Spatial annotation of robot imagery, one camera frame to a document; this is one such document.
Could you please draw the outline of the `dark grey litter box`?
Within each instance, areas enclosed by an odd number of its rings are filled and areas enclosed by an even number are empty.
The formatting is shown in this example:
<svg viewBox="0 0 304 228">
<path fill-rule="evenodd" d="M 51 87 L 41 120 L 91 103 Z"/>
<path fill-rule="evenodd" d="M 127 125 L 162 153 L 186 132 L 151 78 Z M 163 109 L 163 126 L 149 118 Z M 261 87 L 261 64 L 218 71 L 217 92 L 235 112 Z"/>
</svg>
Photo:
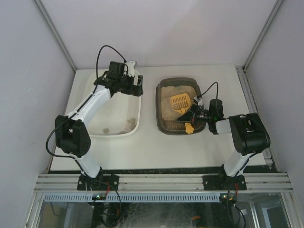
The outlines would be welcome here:
<svg viewBox="0 0 304 228">
<path fill-rule="evenodd" d="M 158 130 L 168 135 L 187 135 L 204 130 L 206 123 L 178 121 L 190 110 L 193 98 L 200 95 L 200 87 L 190 77 L 172 77 L 162 80 L 156 87 L 156 121 Z"/>
</svg>

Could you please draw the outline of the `yellow litter scoop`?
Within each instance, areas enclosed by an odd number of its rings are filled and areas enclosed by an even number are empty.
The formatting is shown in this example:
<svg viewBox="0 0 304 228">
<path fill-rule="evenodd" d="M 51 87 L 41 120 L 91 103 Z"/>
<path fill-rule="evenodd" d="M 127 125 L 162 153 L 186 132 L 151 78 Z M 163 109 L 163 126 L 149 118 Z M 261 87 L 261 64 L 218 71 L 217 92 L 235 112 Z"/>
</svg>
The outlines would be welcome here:
<svg viewBox="0 0 304 228">
<path fill-rule="evenodd" d="M 170 97 L 171 108 L 179 114 L 185 114 L 191 105 L 190 96 L 187 93 L 182 93 Z"/>
</svg>

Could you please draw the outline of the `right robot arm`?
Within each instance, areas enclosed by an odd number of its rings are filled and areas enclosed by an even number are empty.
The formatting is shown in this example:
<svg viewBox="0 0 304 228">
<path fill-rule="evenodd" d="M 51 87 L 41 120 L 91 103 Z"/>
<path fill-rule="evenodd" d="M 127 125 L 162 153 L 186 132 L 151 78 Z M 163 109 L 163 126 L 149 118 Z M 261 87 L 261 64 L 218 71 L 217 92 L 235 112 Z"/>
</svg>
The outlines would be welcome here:
<svg viewBox="0 0 304 228">
<path fill-rule="evenodd" d="M 198 120 L 207 123 L 209 131 L 214 135 L 229 133 L 232 136 L 234 150 L 230 158 L 218 172 L 218 183 L 236 182 L 250 159 L 270 147 L 270 136 L 258 113 L 238 114 L 228 118 L 223 114 L 223 102 L 212 99 L 209 109 L 202 107 L 202 99 L 195 97 L 194 104 L 178 122 L 185 122 L 186 129 L 193 127 Z"/>
</svg>

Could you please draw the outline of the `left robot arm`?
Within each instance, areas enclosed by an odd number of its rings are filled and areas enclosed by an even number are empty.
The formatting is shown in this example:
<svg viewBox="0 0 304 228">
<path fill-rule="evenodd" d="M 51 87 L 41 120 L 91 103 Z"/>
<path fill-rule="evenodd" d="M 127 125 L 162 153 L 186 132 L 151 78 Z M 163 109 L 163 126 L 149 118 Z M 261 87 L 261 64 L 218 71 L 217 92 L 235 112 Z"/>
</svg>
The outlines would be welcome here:
<svg viewBox="0 0 304 228">
<path fill-rule="evenodd" d="M 92 91 L 82 103 L 68 115 L 59 115 L 55 119 L 56 146 L 90 178 L 100 176 L 102 168 L 90 152 L 91 138 L 87 127 L 97 111 L 116 93 L 143 95 L 143 76 L 136 72 L 135 65 L 135 61 L 110 62 L 108 70 L 97 76 Z"/>
</svg>

